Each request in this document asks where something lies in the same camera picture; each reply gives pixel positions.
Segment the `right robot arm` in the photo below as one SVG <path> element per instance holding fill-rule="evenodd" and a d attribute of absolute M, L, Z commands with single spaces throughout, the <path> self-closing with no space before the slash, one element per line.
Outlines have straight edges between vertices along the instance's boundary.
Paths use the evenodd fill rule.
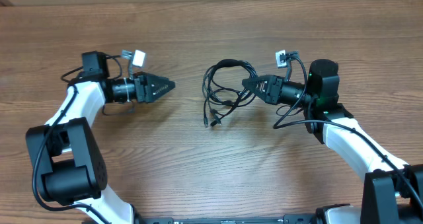
<path fill-rule="evenodd" d="M 364 184 L 362 204 L 334 204 L 297 223 L 421 223 L 422 165 L 409 165 L 372 139 L 338 102 L 338 64 L 329 59 L 311 63 L 304 83 L 264 75 L 244 79 L 244 88 L 268 104 L 300 107 L 301 124 L 320 143 L 336 152 Z"/>

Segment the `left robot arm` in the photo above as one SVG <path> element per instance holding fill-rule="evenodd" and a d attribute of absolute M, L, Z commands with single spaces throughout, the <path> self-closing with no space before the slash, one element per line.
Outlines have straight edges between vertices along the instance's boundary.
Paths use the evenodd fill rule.
<path fill-rule="evenodd" d="M 26 145 L 32 163 L 32 192 L 48 211 L 79 209 L 95 223 L 143 223 L 136 208 L 108 185 L 106 164 L 92 125 L 107 103 L 152 103 L 175 88 L 166 77 L 133 71 L 145 53 L 118 56 L 92 51 L 68 80 L 67 96 L 44 125 L 30 128 Z"/>

